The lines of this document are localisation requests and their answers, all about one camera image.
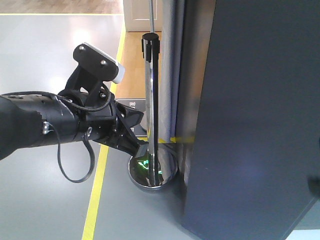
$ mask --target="dark gray panel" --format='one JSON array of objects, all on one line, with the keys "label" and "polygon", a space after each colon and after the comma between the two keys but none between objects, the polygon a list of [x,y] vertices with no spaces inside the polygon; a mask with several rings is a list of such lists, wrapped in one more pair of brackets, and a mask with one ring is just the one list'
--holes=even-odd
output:
[{"label": "dark gray panel", "polygon": [[184,226],[283,240],[320,173],[319,1],[218,0]]}]

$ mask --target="black bracket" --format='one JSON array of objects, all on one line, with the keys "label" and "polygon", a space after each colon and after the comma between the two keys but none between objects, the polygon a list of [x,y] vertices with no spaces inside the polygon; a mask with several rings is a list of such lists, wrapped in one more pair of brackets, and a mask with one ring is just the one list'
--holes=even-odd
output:
[{"label": "black bracket", "polygon": [[88,92],[84,107],[93,107],[99,101],[103,82],[117,77],[118,65],[112,57],[88,43],[77,46],[73,51],[73,58],[78,66],[69,77],[63,93],[84,88]]}]

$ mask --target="metal pole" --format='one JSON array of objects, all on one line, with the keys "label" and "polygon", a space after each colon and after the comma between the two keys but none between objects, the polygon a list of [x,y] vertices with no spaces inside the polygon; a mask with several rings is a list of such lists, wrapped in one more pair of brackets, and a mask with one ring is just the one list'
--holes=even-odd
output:
[{"label": "metal pole", "polygon": [[150,32],[155,32],[154,1],[149,0]]},{"label": "metal pole", "polygon": [[146,33],[142,36],[144,49],[145,67],[145,102],[146,102],[146,122],[147,141],[149,156],[149,180],[150,184],[159,184],[157,172],[158,164],[158,112],[159,112],[159,52],[160,41],[156,33]]}]

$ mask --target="gray curtain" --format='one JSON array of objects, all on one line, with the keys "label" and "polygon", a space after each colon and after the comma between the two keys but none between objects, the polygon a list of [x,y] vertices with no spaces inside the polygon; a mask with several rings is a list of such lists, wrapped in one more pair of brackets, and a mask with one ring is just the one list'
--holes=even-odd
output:
[{"label": "gray curtain", "polygon": [[175,136],[185,0],[163,0],[159,137]]}]

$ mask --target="round metal base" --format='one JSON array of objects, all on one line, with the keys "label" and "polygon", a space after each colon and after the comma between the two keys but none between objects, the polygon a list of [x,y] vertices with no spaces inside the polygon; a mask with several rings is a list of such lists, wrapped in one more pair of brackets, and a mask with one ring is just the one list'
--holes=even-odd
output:
[{"label": "round metal base", "polygon": [[150,178],[149,153],[139,158],[131,158],[129,161],[129,176],[140,188],[146,190],[158,190],[166,185],[177,173],[178,164],[170,149],[158,148],[158,173]]}]

